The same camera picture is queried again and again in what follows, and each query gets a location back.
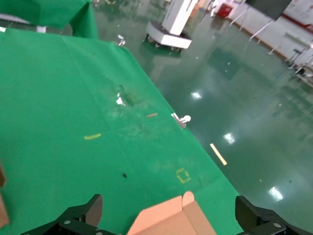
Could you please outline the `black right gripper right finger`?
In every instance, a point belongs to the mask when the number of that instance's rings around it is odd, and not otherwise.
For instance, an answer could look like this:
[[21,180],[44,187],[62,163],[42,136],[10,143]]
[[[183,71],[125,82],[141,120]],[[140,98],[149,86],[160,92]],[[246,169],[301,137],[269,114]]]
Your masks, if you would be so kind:
[[254,206],[244,196],[235,199],[235,218],[242,235],[312,235],[291,225],[275,211]]

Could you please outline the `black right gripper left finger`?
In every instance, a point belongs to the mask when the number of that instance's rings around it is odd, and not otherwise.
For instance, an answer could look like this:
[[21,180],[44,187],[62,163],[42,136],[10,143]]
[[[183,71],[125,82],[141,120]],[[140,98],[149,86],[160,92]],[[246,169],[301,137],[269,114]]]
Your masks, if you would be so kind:
[[103,197],[95,194],[87,203],[67,208],[57,219],[24,232],[24,235],[109,235],[98,228]]

